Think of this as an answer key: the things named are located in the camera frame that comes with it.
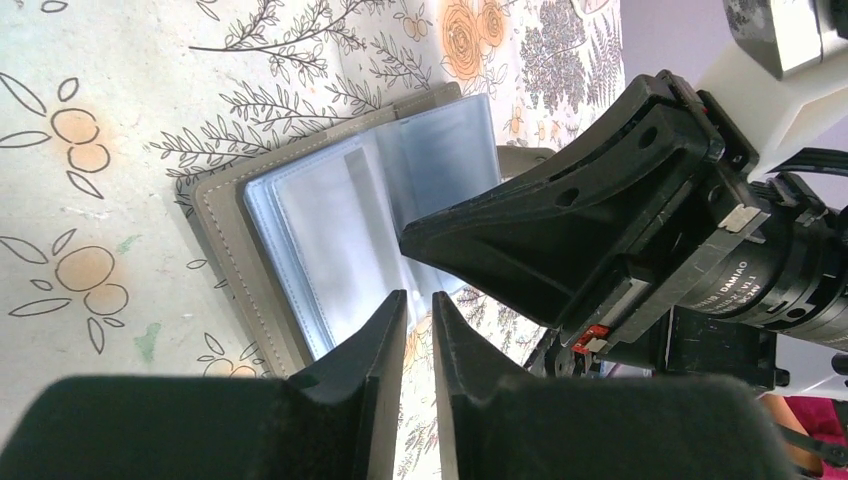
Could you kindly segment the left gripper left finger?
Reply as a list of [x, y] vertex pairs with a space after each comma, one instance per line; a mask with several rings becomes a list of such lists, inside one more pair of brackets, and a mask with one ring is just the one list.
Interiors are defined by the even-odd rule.
[[286, 379], [77, 376], [47, 387], [1, 453], [5, 479], [388, 479], [407, 319], [391, 292]]

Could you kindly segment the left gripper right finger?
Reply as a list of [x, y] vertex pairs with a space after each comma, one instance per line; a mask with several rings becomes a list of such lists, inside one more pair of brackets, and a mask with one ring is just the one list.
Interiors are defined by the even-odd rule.
[[446, 479], [791, 479], [776, 428], [721, 376], [540, 378], [432, 297]]

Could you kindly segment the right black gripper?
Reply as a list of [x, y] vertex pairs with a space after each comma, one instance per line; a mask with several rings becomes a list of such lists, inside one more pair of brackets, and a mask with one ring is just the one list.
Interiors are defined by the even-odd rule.
[[[724, 144], [718, 173], [693, 192]], [[602, 303], [615, 325], [548, 332], [532, 372], [579, 376], [608, 361], [761, 391], [843, 391], [847, 214], [799, 174], [840, 173], [844, 153], [804, 149], [748, 184], [754, 156], [710, 93], [666, 70], [640, 75], [541, 164], [407, 225], [400, 249], [556, 329], [617, 258], [643, 255], [669, 223], [658, 250], [681, 265], [665, 276], [615, 267]]]

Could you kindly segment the grey leather card holder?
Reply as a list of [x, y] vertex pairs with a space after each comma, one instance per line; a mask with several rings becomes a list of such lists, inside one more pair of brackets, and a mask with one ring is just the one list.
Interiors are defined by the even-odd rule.
[[463, 282], [403, 256], [405, 226], [552, 155], [497, 145], [487, 96], [446, 83], [202, 180], [191, 199], [269, 370], [291, 375], [356, 333], [394, 290], [407, 325]]

